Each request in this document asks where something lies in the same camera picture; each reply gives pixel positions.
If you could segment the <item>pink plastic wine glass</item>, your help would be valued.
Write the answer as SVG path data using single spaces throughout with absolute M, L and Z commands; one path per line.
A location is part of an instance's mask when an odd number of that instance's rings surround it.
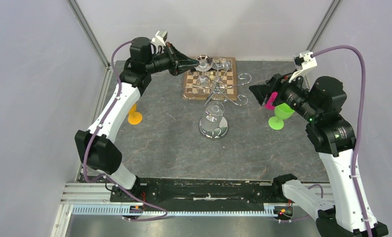
M 277 92 L 273 92 L 273 93 L 270 95 L 268 101 L 266 102 L 266 104 L 265 104 L 265 106 L 264 106 L 266 109 L 268 109 L 268 110 L 274 110 L 275 107 L 273 106 L 273 102 L 274 102 L 274 100 L 276 99 L 277 95 L 278 95 Z

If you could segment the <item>green plastic wine glass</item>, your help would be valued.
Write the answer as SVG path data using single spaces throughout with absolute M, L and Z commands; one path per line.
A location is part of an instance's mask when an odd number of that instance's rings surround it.
M 268 120 L 268 125 L 274 130 L 281 130 L 284 127 L 284 120 L 290 118 L 295 111 L 286 103 L 275 107 L 275 116 Z

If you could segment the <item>chrome wine glass rack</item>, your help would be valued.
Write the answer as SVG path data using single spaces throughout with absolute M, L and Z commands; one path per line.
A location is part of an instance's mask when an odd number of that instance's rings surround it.
M 219 140 L 229 132 L 224 103 L 245 106 L 248 98 L 239 94 L 238 87 L 249 84 L 252 76 L 248 73 L 238 75 L 234 58 L 212 58 L 202 54 L 195 59 L 199 66 L 185 73 L 182 96 L 187 100 L 205 101 L 199 132 L 206 139 Z

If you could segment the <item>orange plastic wine glass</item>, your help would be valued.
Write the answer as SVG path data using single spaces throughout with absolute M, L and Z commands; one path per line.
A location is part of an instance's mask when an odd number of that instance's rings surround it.
M 137 104 L 135 103 L 128 112 L 128 123 L 131 125 L 137 125 L 141 123 L 143 116 L 137 110 Z

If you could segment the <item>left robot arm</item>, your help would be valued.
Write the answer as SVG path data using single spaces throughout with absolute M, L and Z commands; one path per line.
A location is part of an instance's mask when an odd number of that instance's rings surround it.
M 199 65 L 199 62 L 177 50 L 172 43 L 159 38 L 138 37 L 127 41 L 130 57 L 121 73 L 108 104 L 96 121 L 85 131 L 78 130 L 75 143 L 84 173 L 88 168 L 106 176 L 114 184 L 123 187 L 122 194 L 129 201 L 141 196 L 136 185 L 137 176 L 122 163 L 122 152 L 114 142 L 123 121 L 133 105 L 140 99 L 152 81 L 152 74 L 168 71 L 178 76 Z

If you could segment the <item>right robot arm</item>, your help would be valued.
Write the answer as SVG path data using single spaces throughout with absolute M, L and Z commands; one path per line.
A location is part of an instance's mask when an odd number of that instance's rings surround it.
M 276 92 L 274 107 L 287 105 L 306 121 L 307 137 L 326 169 L 334 197 L 327 202 L 302 186 L 292 174 L 273 180 L 272 196 L 289 199 L 314 219 L 323 237 L 384 237 L 386 224 L 373 215 L 363 191 L 357 156 L 359 142 L 352 125 L 341 116 L 347 99 L 343 84 L 336 78 L 319 77 L 310 90 L 286 75 L 276 74 L 264 84 L 251 85 L 259 104 L 265 104 Z

